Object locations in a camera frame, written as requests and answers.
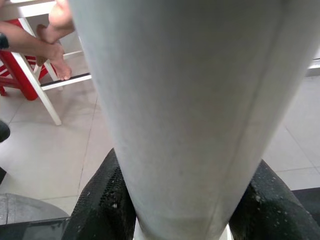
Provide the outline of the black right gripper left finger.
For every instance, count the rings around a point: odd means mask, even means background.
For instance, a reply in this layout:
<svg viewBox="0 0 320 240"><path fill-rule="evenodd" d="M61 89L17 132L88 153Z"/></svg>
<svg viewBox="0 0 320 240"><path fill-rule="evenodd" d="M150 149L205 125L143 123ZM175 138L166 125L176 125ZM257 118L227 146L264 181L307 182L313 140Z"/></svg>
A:
<svg viewBox="0 0 320 240"><path fill-rule="evenodd" d="M114 149L83 188L61 240L133 240L136 212Z"/></svg>

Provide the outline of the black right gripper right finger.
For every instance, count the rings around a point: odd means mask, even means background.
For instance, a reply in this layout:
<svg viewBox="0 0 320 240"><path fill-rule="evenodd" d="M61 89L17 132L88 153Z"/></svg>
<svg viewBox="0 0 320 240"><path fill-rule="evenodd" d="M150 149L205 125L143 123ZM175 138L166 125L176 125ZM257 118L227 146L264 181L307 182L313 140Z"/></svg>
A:
<svg viewBox="0 0 320 240"><path fill-rule="evenodd" d="M229 227L234 240L320 240L320 225L263 160Z"/></svg>

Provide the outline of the white plastic table leg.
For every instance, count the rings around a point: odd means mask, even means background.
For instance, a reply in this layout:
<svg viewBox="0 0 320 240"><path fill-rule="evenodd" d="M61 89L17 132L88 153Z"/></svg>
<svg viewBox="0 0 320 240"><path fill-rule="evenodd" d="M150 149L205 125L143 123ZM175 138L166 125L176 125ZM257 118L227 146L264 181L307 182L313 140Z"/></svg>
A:
<svg viewBox="0 0 320 240"><path fill-rule="evenodd" d="M145 240L219 240L320 46L320 0L68 0Z"/></svg>

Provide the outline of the person hand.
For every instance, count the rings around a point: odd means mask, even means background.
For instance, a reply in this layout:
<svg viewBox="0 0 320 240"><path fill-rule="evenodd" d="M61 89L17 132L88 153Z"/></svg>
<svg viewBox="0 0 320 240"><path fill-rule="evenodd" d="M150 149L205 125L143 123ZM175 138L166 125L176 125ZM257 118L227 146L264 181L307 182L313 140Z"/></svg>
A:
<svg viewBox="0 0 320 240"><path fill-rule="evenodd" d="M41 53L36 54L36 64L41 67L47 60L55 65L63 65L64 49L59 43L49 44L46 48L41 49Z"/></svg>

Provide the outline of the white wooden chair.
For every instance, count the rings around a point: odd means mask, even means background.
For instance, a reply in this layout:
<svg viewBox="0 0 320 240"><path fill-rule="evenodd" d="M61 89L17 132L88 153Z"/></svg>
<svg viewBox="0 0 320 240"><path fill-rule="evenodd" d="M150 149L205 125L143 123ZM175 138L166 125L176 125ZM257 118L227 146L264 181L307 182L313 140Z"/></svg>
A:
<svg viewBox="0 0 320 240"><path fill-rule="evenodd" d="M21 27L30 35L34 36L35 33L27 21L27 18L47 14L54 5L55 0L4 0L4 6L0 7L0 20L8 21L17 19L20 22ZM49 100L46 90L90 80L92 78L90 73L76 75L69 80L60 81L50 62L46 61L44 66L51 76L52 82L41 84L39 82L39 76L42 68L40 66L31 68L26 57L21 53L13 52L12 55L42 101L54 123L57 126L61 125L61 119Z"/></svg>

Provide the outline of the person bare foot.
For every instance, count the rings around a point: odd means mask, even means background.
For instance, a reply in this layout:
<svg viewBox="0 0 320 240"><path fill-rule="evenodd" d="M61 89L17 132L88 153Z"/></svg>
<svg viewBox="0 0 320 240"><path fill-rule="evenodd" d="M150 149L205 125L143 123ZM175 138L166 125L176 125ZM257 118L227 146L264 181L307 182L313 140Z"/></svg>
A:
<svg viewBox="0 0 320 240"><path fill-rule="evenodd" d="M48 46L49 44L58 44L57 41L54 43L48 42L48 26L45 26L43 24L39 24L36 28L36 33L39 39ZM56 74L59 80L65 81L69 80L72 74L71 68L68 66L68 64L64 61L64 64L61 65L53 65L54 69L56 70Z"/></svg>
<svg viewBox="0 0 320 240"><path fill-rule="evenodd" d="M55 0L48 20L47 40L51 44L75 31L68 0Z"/></svg>

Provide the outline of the red wooden stool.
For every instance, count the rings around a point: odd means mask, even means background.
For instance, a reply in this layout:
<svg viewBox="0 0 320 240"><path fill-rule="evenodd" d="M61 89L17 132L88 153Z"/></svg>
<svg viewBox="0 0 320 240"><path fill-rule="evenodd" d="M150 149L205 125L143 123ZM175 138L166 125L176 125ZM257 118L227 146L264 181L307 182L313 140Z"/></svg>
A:
<svg viewBox="0 0 320 240"><path fill-rule="evenodd" d="M8 96L6 88L18 89L28 101L34 101L38 95L13 54L0 50L0 95Z"/></svg>

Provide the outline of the black wristwatch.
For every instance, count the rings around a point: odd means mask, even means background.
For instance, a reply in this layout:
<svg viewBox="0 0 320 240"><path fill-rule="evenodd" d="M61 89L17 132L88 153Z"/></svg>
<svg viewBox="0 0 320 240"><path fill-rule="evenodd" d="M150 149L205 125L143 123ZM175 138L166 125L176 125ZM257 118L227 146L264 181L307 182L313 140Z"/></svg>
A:
<svg viewBox="0 0 320 240"><path fill-rule="evenodd" d="M5 34L0 32L0 50L5 50L10 47L8 38Z"/></svg>

